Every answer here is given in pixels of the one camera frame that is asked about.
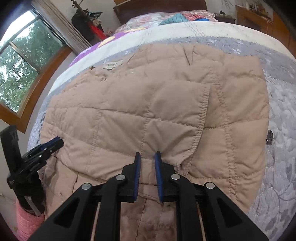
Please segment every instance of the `silver bolt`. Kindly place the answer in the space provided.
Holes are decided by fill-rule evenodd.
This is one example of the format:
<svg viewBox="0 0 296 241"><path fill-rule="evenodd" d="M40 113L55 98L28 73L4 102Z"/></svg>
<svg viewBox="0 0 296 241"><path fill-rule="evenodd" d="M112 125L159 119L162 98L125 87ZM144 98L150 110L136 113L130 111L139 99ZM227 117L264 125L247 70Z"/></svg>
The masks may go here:
<svg viewBox="0 0 296 241"><path fill-rule="evenodd" d="M116 176L116 179L117 179L118 181L123 181L125 178L126 178L126 176L123 175L123 174L119 174L119 175Z"/></svg>
<svg viewBox="0 0 296 241"><path fill-rule="evenodd" d="M91 188L91 184L90 183L84 183L83 185L82 185L82 189L83 190L89 190Z"/></svg>
<svg viewBox="0 0 296 241"><path fill-rule="evenodd" d="M172 174L171 176L170 176L173 180L179 180L180 179L180 175L179 174Z"/></svg>
<svg viewBox="0 0 296 241"><path fill-rule="evenodd" d="M215 184L214 183L207 183L205 185L208 189L213 189L215 187Z"/></svg>

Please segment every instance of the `beige jacket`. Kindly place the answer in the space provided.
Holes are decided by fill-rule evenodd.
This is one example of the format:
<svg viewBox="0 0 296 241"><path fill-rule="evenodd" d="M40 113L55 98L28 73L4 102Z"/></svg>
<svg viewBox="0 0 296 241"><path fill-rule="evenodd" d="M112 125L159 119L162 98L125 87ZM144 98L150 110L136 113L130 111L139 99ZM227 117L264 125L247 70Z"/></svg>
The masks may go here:
<svg viewBox="0 0 296 241"><path fill-rule="evenodd" d="M244 212L261 184L269 116L259 60L205 45L147 45L52 98L41 140L65 145L43 172L50 215L83 183L142 156L139 196L122 204L121 240L175 240L175 207L157 197L153 156L191 182L214 182Z"/></svg>

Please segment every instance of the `green foliage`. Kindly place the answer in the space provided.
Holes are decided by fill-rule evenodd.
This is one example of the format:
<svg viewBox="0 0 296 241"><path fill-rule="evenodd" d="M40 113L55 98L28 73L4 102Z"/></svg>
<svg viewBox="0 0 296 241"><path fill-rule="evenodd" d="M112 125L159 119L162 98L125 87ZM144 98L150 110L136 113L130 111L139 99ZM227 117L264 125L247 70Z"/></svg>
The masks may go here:
<svg viewBox="0 0 296 241"><path fill-rule="evenodd" d="M29 30L12 42L41 69L61 46L40 20ZM11 46L0 55L0 66L0 101L17 112L38 73Z"/></svg>

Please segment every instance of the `wooden headboard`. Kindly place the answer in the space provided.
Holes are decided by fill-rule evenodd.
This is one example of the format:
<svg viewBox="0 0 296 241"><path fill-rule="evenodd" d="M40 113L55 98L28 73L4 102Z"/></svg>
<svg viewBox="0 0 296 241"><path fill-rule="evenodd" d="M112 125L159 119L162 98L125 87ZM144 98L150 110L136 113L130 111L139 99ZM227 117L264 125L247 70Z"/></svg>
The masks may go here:
<svg viewBox="0 0 296 241"><path fill-rule="evenodd" d="M131 18L153 12L181 12L207 10L205 0L130 0L115 6L121 24Z"/></svg>

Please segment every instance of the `wooden window sill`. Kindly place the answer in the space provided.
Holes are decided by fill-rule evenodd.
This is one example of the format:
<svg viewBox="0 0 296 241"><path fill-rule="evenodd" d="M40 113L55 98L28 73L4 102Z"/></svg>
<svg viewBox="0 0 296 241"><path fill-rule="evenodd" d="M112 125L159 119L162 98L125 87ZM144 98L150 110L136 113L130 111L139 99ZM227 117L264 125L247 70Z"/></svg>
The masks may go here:
<svg viewBox="0 0 296 241"><path fill-rule="evenodd" d="M71 52L72 50L70 47L66 45L61 47L61 49L42 68L34 83L29 88L17 113L0 102L0 119L9 125L16 125L19 131L25 133L34 107L42 91L55 71Z"/></svg>

